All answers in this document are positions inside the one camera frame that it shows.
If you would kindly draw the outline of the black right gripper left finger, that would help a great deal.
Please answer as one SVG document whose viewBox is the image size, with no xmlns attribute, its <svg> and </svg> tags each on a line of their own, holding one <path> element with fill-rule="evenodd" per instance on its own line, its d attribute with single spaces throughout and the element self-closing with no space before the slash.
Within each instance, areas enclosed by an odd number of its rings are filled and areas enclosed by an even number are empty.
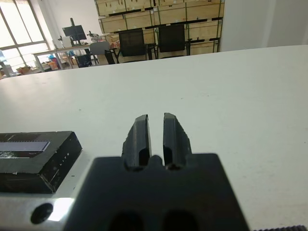
<svg viewBox="0 0 308 231">
<path fill-rule="evenodd" d="M 148 115 L 137 117 L 122 147 L 122 159 L 127 170 L 143 170 L 152 156 Z"/>
</svg>

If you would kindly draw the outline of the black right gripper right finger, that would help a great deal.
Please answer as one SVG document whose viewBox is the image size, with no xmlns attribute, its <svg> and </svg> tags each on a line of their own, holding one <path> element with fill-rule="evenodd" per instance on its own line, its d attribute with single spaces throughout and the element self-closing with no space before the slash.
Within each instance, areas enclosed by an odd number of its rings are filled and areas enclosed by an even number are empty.
<svg viewBox="0 0 308 231">
<path fill-rule="evenodd" d="M 192 154 L 190 140 L 177 117 L 164 113 L 163 154 L 166 169 L 181 169 Z"/>
</svg>

